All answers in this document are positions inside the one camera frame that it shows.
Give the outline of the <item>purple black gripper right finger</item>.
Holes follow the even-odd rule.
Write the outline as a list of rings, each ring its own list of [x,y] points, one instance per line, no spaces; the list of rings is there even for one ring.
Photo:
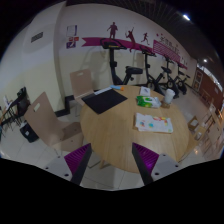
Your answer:
[[[152,183],[153,178],[151,176],[151,173],[159,158],[159,155],[154,151],[137,143],[132,144],[132,154],[137,164],[143,183],[145,185]]]

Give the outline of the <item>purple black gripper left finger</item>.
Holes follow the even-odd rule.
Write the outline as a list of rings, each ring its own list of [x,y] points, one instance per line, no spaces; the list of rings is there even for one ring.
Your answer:
[[[91,144],[86,144],[64,157],[71,173],[71,182],[79,185],[92,154]]]

